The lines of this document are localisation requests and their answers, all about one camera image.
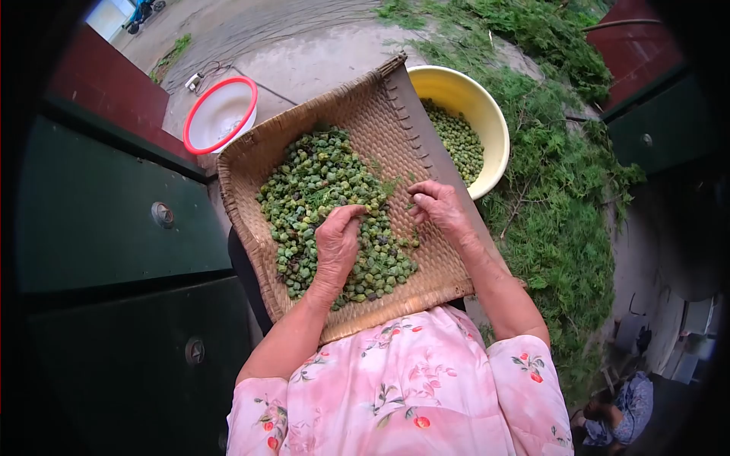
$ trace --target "bucket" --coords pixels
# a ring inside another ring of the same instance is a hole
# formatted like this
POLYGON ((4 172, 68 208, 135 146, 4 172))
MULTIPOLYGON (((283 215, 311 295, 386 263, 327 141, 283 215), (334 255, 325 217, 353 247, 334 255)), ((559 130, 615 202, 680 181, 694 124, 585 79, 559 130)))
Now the bucket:
POLYGON ((471 77, 443 66, 412 66, 408 76, 418 98, 431 98, 451 115, 464 114, 484 146, 484 165, 467 190, 472 200, 486 195, 502 178, 510 159, 510 132, 497 103, 471 77))
POLYGON ((195 103, 182 127, 182 142, 190 153, 219 153, 256 121, 256 83, 246 76, 220 81, 195 103))

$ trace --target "red rim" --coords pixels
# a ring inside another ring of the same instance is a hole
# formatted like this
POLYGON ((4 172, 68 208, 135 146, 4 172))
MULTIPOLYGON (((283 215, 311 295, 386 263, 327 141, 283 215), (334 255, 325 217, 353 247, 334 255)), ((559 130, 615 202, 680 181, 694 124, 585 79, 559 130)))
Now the red rim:
POLYGON ((198 101, 196 101, 195 105, 193 106, 193 109, 190 110, 188 113, 188 118, 185 119, 185 125, 182 127, 182 143, 185 144, 185 148, 192 154, 195 155, 203 155, 207 153, 211 153, 212 151, 218 149, 222 145, 224 145, 226 142, 230 141, 236 134, 241 131, 241 128, 248 122, 248 118, 251 117, 251 113, 253 112, 253 108, 256 107, 256 102, 258 101, 258 88, 256 87, 256 83, 246 76, 235 76, 227 80, 220 81, 219 83, 213 85, 210 89, 206 90, 205 93, 203 93, 203 96, 201 96, 198 101), (206 147, 205 149, 196 149, 191 143, 190 143, 190 135, 188 134, 188 131, 190 130, 190 124, 193 121, 193 117, 195 117, 195 113, 198 112, 198 108, 201 104, 205 101, 206 98, 210 96, 211 93, 215 92, 219 88, 223 87, 227 84, 232 84, 234 82, 243 82, 248 87, 251 88, 251 103, 248 105, 248 109, 246 110, 246 114, 241 119, 241 122, 238 124, 236 128, 231 131, 225 138, 221 139, 219 142, 215 143, 214 145, 210 147, 206 147))

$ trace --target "stroller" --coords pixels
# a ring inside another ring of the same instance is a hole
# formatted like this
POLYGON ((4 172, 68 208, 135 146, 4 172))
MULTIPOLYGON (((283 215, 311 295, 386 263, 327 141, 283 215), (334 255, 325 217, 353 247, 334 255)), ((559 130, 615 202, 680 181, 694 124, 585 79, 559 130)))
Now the stroller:
POLYGON ((132 17, 129 18, 129 22, 122 26, 127 30, 127 33, 134 35, 139 31, 139 24, 145 23, 145 21, 152 15, 152 11, 161 11, 166 3, 163 0, 154 3, 155 0, 139 0, 137 2, 137 8, 134 9, 132 17))

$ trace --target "dark pants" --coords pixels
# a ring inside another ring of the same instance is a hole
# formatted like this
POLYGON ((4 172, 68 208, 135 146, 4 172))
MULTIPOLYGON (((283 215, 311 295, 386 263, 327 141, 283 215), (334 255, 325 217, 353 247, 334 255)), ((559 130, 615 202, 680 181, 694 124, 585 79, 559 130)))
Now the dark pants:
MULTIPOLYGON (((258 280, 256 280, 256 273, 253 271, 253 265, 251 265, 246 250, 243 248, 241 240, 238 239, 238 235, 236 235, 236 231, 233 228, 228 233, 228 256, 231 257, 233 270, 243 285, 253 314, 256 316, 256 321, 261 327, 261 332, 266 335, 274 323, 272 323, 269 314, 266 312, 264 300, 261 298, 261 290, 258 287, 258 280)), ((462 298, 450 301, 449 304, 463 312, 466 311, 462 298)))

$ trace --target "bamboo winnowing tray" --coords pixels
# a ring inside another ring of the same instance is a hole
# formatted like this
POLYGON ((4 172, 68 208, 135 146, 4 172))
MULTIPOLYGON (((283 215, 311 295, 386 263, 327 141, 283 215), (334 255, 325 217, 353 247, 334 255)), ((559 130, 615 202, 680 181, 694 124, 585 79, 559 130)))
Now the bamboo winnowing tray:
MULTIPOLYGON (((405 55, 397 55, 364 76, 263 122, 220 154, 218 179, 223 204, 253 264, 273 322, 291 309, 294 301, 286 285, 276 280, 279 246, 271 237, 255 194, 272 170, 284 162, 285 147, 312 131, 318 121, 348 129, 353 149, 376 158, 383 179, 406 177, 388 199, 394 233, 410 233, 413 227, 405 211, 408 172, 417 181, 436 179, 457 189, 480 239, 509 271, 410 84, 405 59, 405 55)), ((420 248, 411 254, 419 264, 418 271, 407 283, 394 287, 390 295, 376 301, 350 302, 330 312, 321 344, 474 292, 461 259, 441 232, 427 222, 418 233, 420 248)))

